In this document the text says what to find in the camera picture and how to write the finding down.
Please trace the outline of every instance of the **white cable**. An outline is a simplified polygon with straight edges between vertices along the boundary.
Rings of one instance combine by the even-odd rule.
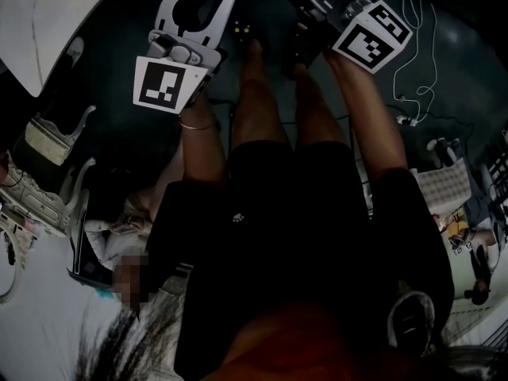
[[[413,0],[410,0],[410,4],[411,4],[411,9],[413,10],[413,15],[416,18],[416,25],[412,24],[407,19],[407,16],[406,16],[406,0],[402,0],[402,15],[404,17],[404,20],[408,24],[408,26],[411,27],[412,29],[416,30],[416,52],[414,53],[414,55],[411,57],[410,60],[408,60],[399,69],[397,69],[397,71],[395,71],[392,93],[393,93],[394,100],[397,100],[397,101],[400,101],[400,102],[412,102],[412,103],[416,103],[417,104],[417,106],[418,106],[418,112],[417,112],[416,117],[412,117],[412,119],[414,119],[416,124],[418,124],[418,123],[422,122],[427,117],[427,115],[429,114],[430,106],[432,105],[432,103],[434,101],[434,98],[436,97],[436,94],[435,94],[435,92],[433,90],[433,87],[437,83],[437,65],[436,65],[436,59],[434,57],[434,49],[435,49],[435,46],[436,46],[437,15],[436,15],[436,10],[434,9],[434,5],[432,3],[430,3],[430,6],[431,6],[432,11],[433,11],[433,16],[434,16],[434,27],[433,27],[433,37],[432,37],[432,51],[431,51],[431,53],[432,53],[432,61],[433,61],[433,66],[434,66],[434,82],[430,86],[420,86],[418,89],[416,89],[416,94],[418,96],[422,96],[422,95],[427,94],[429,92],[432,95],[432,98],[430,99],[429,105],[427,106],[427,110],[425,111],[425,115],[420,120],[419,119],[420,114],[421,114],[421,104],[420,104],[420,102],[417,99],[414,99],[414,98],[405,98],[403,95],[400,96],[400,97],[397,97],[396,94],[395,94],[395,84],[396,84],[397,74],[399,73],[399,71],[401,71],[406,66],[411,64],[416,59],[416,57],[418,56],[418,53],[420,52],[420,37],[419,36],[420,36],[420,28],[423,26],[423,2],[422,2],[422,0],[420,0],[420,16],[418,16],[418,13],[417,13],[416,9],[414,8]]]

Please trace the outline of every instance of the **dark floor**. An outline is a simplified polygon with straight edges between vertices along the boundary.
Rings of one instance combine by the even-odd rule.
[[[141,186],[153,183],[179,139],[175,116],[133,105],[136,57],[144,55],[148,49],[147,37],[153,28],[160,1],[104,0],[79,31],[85,40],[85,53],[76,69],[81,73],[79,80],[82,81],[77,89],[86,91],[98,109],[90,116],[73,157],[96,155],[102,165],[131,171]],[[286,0],[239,1],[266,29],[273,49],[268,73],[279,111],[283,121],[293,121],[294,83],[281,75],[279,63],[283,42],[296,19],[295,11]],[[400,13],[402,0],[384,1]],[[439,9],[437,17],[438,80],[431,111],[474,124],[468,147],[469,158],[475,161],[489,140],[501,136],[508,116],[508,73],[493,48],[483,43],[474,30]],[[425,7],[424,23],[420,57],[398,78],[398,93],[403,92],[408,97],[415,96],[414,92],[420,85],[433,81],[430,56],[433,22],[428,6]],[[414,44],[413,39],[403,54],[375,76],[388,104],[397,104],[392,98],[394,70],[413,55]],[[236,101],[240,53],[227,35],[221,46],[228,51],[229,59],[210,84],[208,95]],[[344,105],[335,80],[322,57],[310,70],[334,114],[337,117],[344,115]],[[423,108],[426,108],[426,100],[423,99]],[[415,111],[410,104],[402,107],[409,114]],[[226,146],[229,107],[217,106],[215,110],[223,127],[222,137]],[[394,117],[398,115],[397,110],[391,109],[391,112]],[[347,130],[347,120],[343,121],[343,126]],[[294,141],[294,126],[288,125],[287,132]],[[401,126],[401,132],[410,164],[417,167],[425,158],[426,141],[441,136],[465,140],[471,129],[454,120],[427,117],[416,128]]]

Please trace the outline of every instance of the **table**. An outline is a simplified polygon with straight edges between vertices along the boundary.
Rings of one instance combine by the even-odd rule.
[[[0,0],[0,59],[32,96],[100,1]]]

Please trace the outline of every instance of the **bracelet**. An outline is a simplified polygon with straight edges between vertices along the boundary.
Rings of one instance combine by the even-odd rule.
[[[204,127],[191,127],[190,125],[183,124],[182,120],[180,120],[180,125],[183,128],[188,129],[188,130],[206,130],[206,129],[209,129],[212,125],[214,125],[214,123],[215,123],[215,120],[210,122],[208,125],[205,125]]]

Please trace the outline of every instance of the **white sneaker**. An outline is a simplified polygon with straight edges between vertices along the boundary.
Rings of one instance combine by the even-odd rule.
[[[81,55],[83,54],[84,49],[85,41],[83,41],[82,37],[76,37],[69,44],[69,47],[65,53],[72,58],[72,67],[77,64],[79,58],[81,58]]]

